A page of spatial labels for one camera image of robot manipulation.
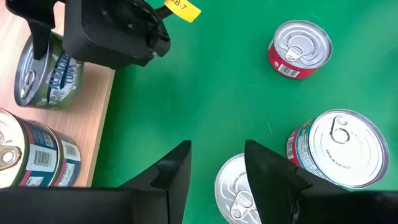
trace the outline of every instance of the barcode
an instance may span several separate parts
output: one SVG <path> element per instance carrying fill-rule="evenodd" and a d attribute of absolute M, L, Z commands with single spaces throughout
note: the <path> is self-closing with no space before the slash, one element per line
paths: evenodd
<path fill-rule="evenodd" d="M 35 151 L 35 158 L 33 164 L 37 166 L 49 167 L 51 166 L 52 156 L 48 152 Z"/>
<path fill-rule="evenodd" d="M 69 156 L 77 156 L 76 149 L 73 146 L 69 146 L 66 144 L 65 147 L 67 148 L 67 154 Z"/>
<path fill-rule="evenodd" d="M 278 71 L 293 78 L 295 78 L 300 73 L 299 71 L 286 67 L 284 64 L 281 64 L 279 66 Z"/>
<path fill-rule="evenodd" d="M 290 137 L 287 140 L 287 144 L 286 144 L 286 151 L 287 151 L 287 158 L 288 159 L 293 159 L 294 155 L 293 155 L 293 138 L 294 137 Z"/>

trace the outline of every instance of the red can label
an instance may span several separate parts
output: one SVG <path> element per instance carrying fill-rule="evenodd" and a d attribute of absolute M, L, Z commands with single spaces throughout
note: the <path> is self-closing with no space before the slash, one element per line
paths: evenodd
<path fill-rule="evenodd" d="M 278 52 L 275 49 L 273 41 L 271 42 L 268 49 L 268 60 L 271 63 L 272 67 L 278 73 L 288 78 L 294 78 L 294 79 L 307 78 L 317 70 L 317 68 L 306 69 L 306 68 L 298 68 L 296 66 L 291 65 L 278 54 Z"/>

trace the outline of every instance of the can rim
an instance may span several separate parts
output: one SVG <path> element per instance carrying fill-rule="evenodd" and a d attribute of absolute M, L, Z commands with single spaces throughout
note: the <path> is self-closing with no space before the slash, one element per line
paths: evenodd
<path fill-rule="evenodd" d="M 217 196 L 217 182 L 219 181 L 219 179 L 220 179 L 220 175 L 221 175 L 221 172 L 225 169 L 225 167 L 231 162 L 231 161 L 233 161 L 233 160 L 235 160 L 235 159 L 237 159 L 237 158 L 239 158 L 239 157 L 244 157 L 244 153 L 240 153 L 240 154 L 238 154 L 238 155 L 235 155 L 235 156 L 233 156 L 232 158 L 230 158 L 230 159 L 228 159 L 224 164 L 223 164 L 223 166 L 221 166 L 221 168 L 219 169 L 219 171 L 218 171 L 218 173 L 217 173 L 217 176 L 216 176 L 216 179 L 215 179 L 215 184 L 214 184 L 214 194 L 215 194 L 215 197 L 216 197 L 216 204 L 217 204 L 217 207 L 218 207 L 218 210 L 220 211 L 220 213 L 223 215 L 223 217 L 225 218 L 225 220 L 227 220 L 230 224 L 234 224 L 233 222 L 231 222 L 230 220 L 229 220 L 229 218 L 222 212 L 222 210 L 220 209 L 220 204 L 218 203 L 218 201 L 220 200 L 220 198 Z"/>
<path fill-rule="evenodd" d="M 291 23 L 302 23 L 302 24 L 305 24 L 305 25 L 310 25 L 310 26 L 312 26 L 312 27 L 314 27 L 314 28 L 316 28 L 316 30 L 317 31 L 319 31 L 319 33 L 321 33 L 323 36 L 324 36 L 324 38 L 325 38 L 325 40 L 328 42 L 328 44 L 329 44 L 329 46 L 330 46 L 330 52 L 329 52 L 329 54 L 328 54 L 328 58 L 323 62 L 323 63 L 321 63 L 321 64 L 319 64 L 319 65 L 317 65 L 317 66 L 310 66 L 310 67 L 303 67 L 303 66 L 296 66 L 296 65 L 292 65 L 290 62 L 288 62 L 288 61 L 286 61 L 286 60 L 284 60 L 284 61 L 286 61 L 286 63 L 288 63 L 289 65 L 291 65 L 291 66 L 294 66 L 294 67 L 297 67 L 297 68 L 301 68 L 301 69 L 314 69 L 314 68 L 320 68 L 320 67 L 322 67 L 324 64 L 326 64 L 329 60 L 330 60 L 330 58 L 331 58 L 331 55 L 333 54 L 333 44 L 332 44 L 332 42 L 331 42 L 331 39 L 330 39 L 330 37 L 329 37 L 329 35 L 326 33 L 326 31 L 324 31 L 320 26 L 318 26 L 318 25 L 316 25 L 316 24 L 314 24 L 314 23 L 312 23 L 312 22 L 310 22 L 310 21 L 304 21 L 304 20 L 299 20 L 299 19 L 297 19 L 297 20 L 292 20 L 292 21 L 287 21 L 287 22 L 284 22 L 282 25 L 280 25 L 277 29 L 276 29 L 276 31 L 275 31 L 275 34 L 274 34 L 274 38 L 272 39 L 272 41 L 273 41 L 273 45 L 274 45 L 274 47 L 275 47 L 275 51 L 278 53 L 278 55 L 279 55 L 279 57 L 280 58 L 284 58 L 284 55 L 281 55 L 279 52 L 278 52 L 278 50 L 276 50 L 276 45 L 275 45 L 275 43 L 276 43 L 276 36 L 277 36 L 277 33 L 278 33 L 278 31 L 283 27 L 283 26 L 286 26 L 287 24 L 291 24 Z"/>
<path fill-rule="evenodd" d="M 50 34 L 49 42 L 47 42 L 47 50 L 46 50 L 43 58 L 41 58 L 41 60 L 42 59 L 45 60 L 42 73 L 47 73 L 49 70 L 49 67 L 50 67 L 49 62 L 50 62 L 50 59 L 52 56 L 52 54 L 51 54 L 52 44 L 50 44 L 50 43 L 52 41 L 53 41 L 53 35 Z M 28 60 L 29 56 L 32 54 L 33 54 L 33 37 L 32 37 L 32 35 L 30 35 L 28 37 L 28 39 L 26 40 L 25 46 L 21 52 L 21 56 L 19 57 L 19 61 L 17 64 L 17 69 L 16 69 L 16 75 L 15 75 L 15 79 L 14 79 L 14 101 L 17 103 L 18 106 L 27 106 L 33 100 L 33 98 L 32 98 L 32 99 L 30 99 L 29 102 L 27 101 L 27 103 L 24 104 L 24 103 L 22 103 L 21 98 L 19 97 L 19 91 L 20 91 L 19 81 L 22 78 L 22 75 L 23 75 L 22 73 L 27 70 L 26 65 L 25 65 L 27 63 L 26 60 Z M 43 82 L 43 80 L 45 80 L 44 76 L 45 75 L 43 75 L 43 74 L 40 75 L 41 79 L 38 80 L 38 82 L 41 82 L 41 83 L 39 84 L 38 89 L 42 88 L 44 85 L 44 82 Z"/>
<path fill-rule="evenodd" d="M 58 152 L 58 159 L 57 159 L 57 165 L 55 166 L 55 172 L 54 172 L 54 176 L 52 177 L 49 186 L 48 187 L 54 187 L 56 181 L 58 180 L 60 174 L 61 174 L 61 167 L 62 167 L 62 163 L 63 163 L 63 159 L 64 159 L 64 155 L 63 155 L 63 147 L 60 144 L 60 140 L 58 139 L 57 135 L 54 133 L 53 130 L 51 130 L 47 125 L 38 122 L 38 121 L 33 121 L 30 119 L 27 119 L 26 121 L 34 123 L 39 125 L 41 128 L 44 128 L 46 131 L 48 131 L 52 137 L 55 139 L 55 144 L 57 146 L 57 152 Z"/>
<path fill-rule="evenodd" d="M 328 110 L 324 113 L 322 113 L 321 115 L 319 115 L 314 121 L 313 121 L 313 125 L 319 121 L 324 115 L 331 113 L 331 112 L 340 112 L 340 113 L 346 113 L 346 114 L 351 114 L 353 116 L 355 116 L 356 118 L 360 119 L 362 122 L 364 122 L 367 126 L 369 126 L 371 128 L 371 130 L 373 131 L 374 135 L 377 137 L 377 142 L 381 147 L 381 152 L 382 152 L 382 165 L 380 170 L 378 171 L 377 175 L 375 176 L 375 178 L 373 178 L 372 180 L 370 180 L 368 183 L 362 184 L 362 185 L 346 185 L 344 183 L 340 183 L 335 181 L 334 179 L 332 179 L 330 177 L 330 175 L 327 175 L 325 173 L 325 169 L 324 167 L 320 166 L 321 162 L 319 161 L 319 158 L 314 156 L 314 146 L 312 146 L 311 141 L 309 142 L 309 148 L 310 148 L 310 153 L 311 153 L 311 157 L 313 159 L 313 161 L 315 162 L 315 165 L 319 168 L 319 170 L 325 175 L 327 176 L 332 182 L 337 183 L 338 185 L 342 185 L 344 187 L 348 187 L 351 189 L 363 189 L 366 187 L 369 187 L 372 184 L 375 184 L 376 182 L 379 182 L 384 175 L 387 172 L 388 169 L 388 165 L 389 165 L 389 150 L 388 150 L 388 145 L 386 142 L 386 139 L 384 138 L 384 136 L 382 135 L 382 133 L 380 132 L 379 128 L 369 119 L 367 119 L 367 117 L 361 115 L 360 113 L 353 111 L 353 110 L 347 110 L 347 109 L 333 109 L 333 110 Z M 308 135 L 309 138 L 311 138 L 311 136 L 314 135 L 314 130 L 313 128 L 311 128 L 310 130 L 310 134 Z"/>
<path fill-rule="evenodd" d="M 30 149 L 28 147 L 29 145 L 29 138 L 28 135 L 26 133 L 25 127 L 23 127 L 22 123 L 19 121 L 20 118 L 18 118 L 16 115 L 13 115 L 11 112 L 0 108 L 0 113 L 4 113 L 8 116 L 10 116 L 15 122 L 16 124 L 19 125 L 19 129 L 22 131 L 23 133 L 23 138 L 24 138 L 24 151 L 22 153 L 21 156 L 21 166 L 18 168 L 18 171 L 16 172 L 15 176 L 14 176 L 14 180 L 11 182 L 11 184 L 9 185 L 9 187 L 12 186 L 19 186 L 19 184 L 21 183 L 22 179 L 24 178 L 24 174 L 26 173 L 26 165 L 27 165 L 27 159 L 28 159 L 28 155 L 30 153 Z"/>

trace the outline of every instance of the pull tab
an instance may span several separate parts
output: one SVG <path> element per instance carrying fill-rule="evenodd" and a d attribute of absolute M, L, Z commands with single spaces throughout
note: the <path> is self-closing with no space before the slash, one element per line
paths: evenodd
<path fill-rule="evenodd" d="M 339 115 L 333 119 L 333 124 L 331 125 L 330 135 L 331 138 L 340 144 L 346 144 L 350 140 L 348 131 L 346 130 L 348 122 L 347 120 Z"/>
<path fill-rule="evenodd" d="M 253 196 L 246 190 L 241 190 L 235 197 L 231 207 L 231 216 L 235 220 L 242 220 L 253 208 Z"/>
<path fill-rule="evenodd" d="M 29 70 L 24 80 L 24 86 L 21 89 L 21 98 L 25 98 L 27 96 L 27 94 L 29 93 L 30 89 L 32 88 L 35 82 L 35 79 L 36 79 L 35 71 Z"/>
<path fill-rule="evenodd" d="M 295 62 L 301 56 L 303 56 L 304 50 L 298 45 L 292 45 L 286 52 L 285 58 L 288 62 Z"/>
<path fill-rule="evenodd" d="M 18 147 L 0 146 L 0 170 L 16 165 L 21 155 L 21 150 Z"/>

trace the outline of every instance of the ring pull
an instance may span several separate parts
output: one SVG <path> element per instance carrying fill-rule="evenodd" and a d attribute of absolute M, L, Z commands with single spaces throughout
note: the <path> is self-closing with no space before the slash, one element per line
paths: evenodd
<path fill-rule="evenodd" d="M 295 62 L 301 56 L 303 56 L 304 50 L 298 45 L 292 45 L 286 52 L 285 58 L 288 62 Z"/>

